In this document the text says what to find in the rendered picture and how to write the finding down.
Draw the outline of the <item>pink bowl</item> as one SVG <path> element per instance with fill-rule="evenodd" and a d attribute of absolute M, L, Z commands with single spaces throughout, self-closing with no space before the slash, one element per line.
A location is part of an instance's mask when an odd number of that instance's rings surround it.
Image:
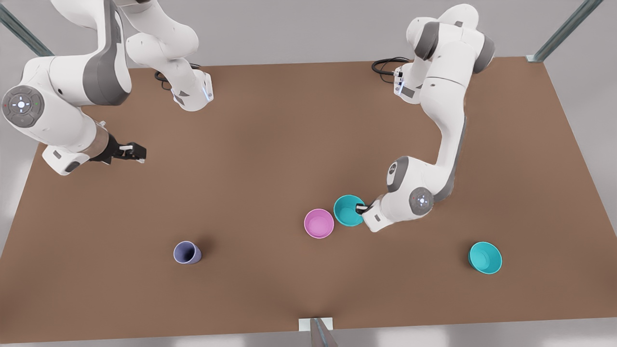
<path fill-rule="evenodd" d="M 334 230 L 333 216 L 324 209 L 313 209 L 304 218 L 304 229 L 315 239 L 324 239 Z"/>

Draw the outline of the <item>lavender cup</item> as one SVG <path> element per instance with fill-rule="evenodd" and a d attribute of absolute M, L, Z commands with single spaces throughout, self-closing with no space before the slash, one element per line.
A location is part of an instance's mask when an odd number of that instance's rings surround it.
<path fill-rule="evenodd" d="M 202 253 L 193 242 L 182 241 L 175 246 L 173 257 L 179 264 L 189 265 L 199 262 L 202 259 Z"/>

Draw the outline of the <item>teal bowl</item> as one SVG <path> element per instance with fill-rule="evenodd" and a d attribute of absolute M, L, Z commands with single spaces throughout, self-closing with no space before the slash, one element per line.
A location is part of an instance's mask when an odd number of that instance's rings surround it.
<path fill-rule="evenodd" d="M 357 213 L 357 205 L 364 206 L 361 198 L 354 195 L 344 195 L 339 197 L 334 204 L 334 215 L 337 221 L 346 227 L 354 227 L 363 223 L 362 216 Z"/>
<path fill-rule="evenodd" d="M 476 242 L 469 249 L 470 266 L 483 274 L 496 274 L 501 270 L 503 258 L 500 250 L 489 242 Z"/>

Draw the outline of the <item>silver frame post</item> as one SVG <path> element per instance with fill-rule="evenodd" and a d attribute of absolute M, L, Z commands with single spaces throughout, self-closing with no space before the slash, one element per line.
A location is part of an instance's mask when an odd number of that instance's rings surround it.
<path fill-rule="evenodd" d="M 39 57 L 53 56 L 51 52 L 4 4 L 0 3 L 0 23 Z"/>
<path fill-rule="evenodd" d="M 555 49 L 562 44 L 566 38 L 577 29 L 588 16 L 602 4 L 604 0 L 584 0 L 582 4 L 564 21 L 549 39 L 542 44 L 538 51 L 531 55 L 526 55 L 526 61 L 531 63 L 544 62 Z"/>
<path fill-rule="evenodd" d="M 311 347 L 338 347 L 332 335 L 333 318 L 301 318 L 300 332 L 310 332 Z"/>

